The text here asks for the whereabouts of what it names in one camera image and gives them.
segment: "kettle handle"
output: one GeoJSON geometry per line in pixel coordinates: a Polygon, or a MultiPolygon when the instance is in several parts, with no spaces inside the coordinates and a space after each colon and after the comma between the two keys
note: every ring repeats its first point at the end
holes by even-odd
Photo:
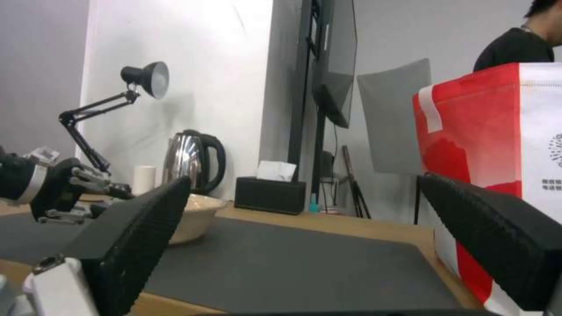
{"type": "Polygon", "coordinates": [[[216,159],[219,163],[219,170],[217,171],[215,178],[209,180],[209,182],[207,182],[205,188],[203,189],[203,191],[208,194],[217,186],[219,186],[220,182],[224,178],[224,172],[226,171],[226,153],[224,151],[223,144],[216,137],[207,134],[201,134],[201,140],[205,151],[208,151],[208,147],[214,148],[216,150],[216,159]]]}

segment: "black t-shirt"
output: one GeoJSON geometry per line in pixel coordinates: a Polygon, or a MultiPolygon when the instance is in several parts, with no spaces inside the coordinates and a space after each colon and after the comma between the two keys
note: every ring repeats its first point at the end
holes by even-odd
{"type": "Polygon", "coordinates": [[[552,47],[537,34],[512,28],[496,38],[476,60],[474,71],[511,62],[553,62],[552,47]]]}

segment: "bowl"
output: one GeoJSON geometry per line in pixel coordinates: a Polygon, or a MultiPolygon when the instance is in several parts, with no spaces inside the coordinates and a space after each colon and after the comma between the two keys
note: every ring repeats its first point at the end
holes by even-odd
{"type": "Polygon", "coordinates": [[[215,213],[226,207],[218,198],[191,194],[183,211],[182,219],[169,241],[170,245],[188,242],[205,234],[215,213]]]}

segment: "desk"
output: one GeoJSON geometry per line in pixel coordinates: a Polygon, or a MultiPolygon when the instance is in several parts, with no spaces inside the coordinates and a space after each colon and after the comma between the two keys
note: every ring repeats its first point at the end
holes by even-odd
{"type": "MultiPolygon", "coordinates": [[[[22,212],[29,212],[29,209],[27,207],[13,208],[0,204],[0,216],[22,212]]],[[[466,308],[482,307],[460,281],[438,261],[434,252],[433,233],[429,228],[310,213],[299,216],[271,214],[236,209],[232,204],[229,204],[225,210],[218,212],[217,216],[347,236],[410,243],[421,251],[462,306],[466,308]]],[[[19,287],[29,271],[30,267],[24,264],[0,260],[0,274],[6,275],[12,286],[19,287]]],[[[134,315],[140,316],[190,315],[212,312],[219,311],[147,293],[142,293],[133,307],[134,315]]]]}

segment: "red and white bag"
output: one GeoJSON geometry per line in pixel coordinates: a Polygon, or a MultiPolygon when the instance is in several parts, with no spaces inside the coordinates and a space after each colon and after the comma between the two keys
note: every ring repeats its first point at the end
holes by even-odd
{"type": "MultiPolygon", "coordinates": [[[[562,223],[562,64],[509,64],[414,97],[422,161],[446,177],[521,197],[562,223]]],[[[440,259],[483,305],[522,311],[432,212],[440,259]]]]}

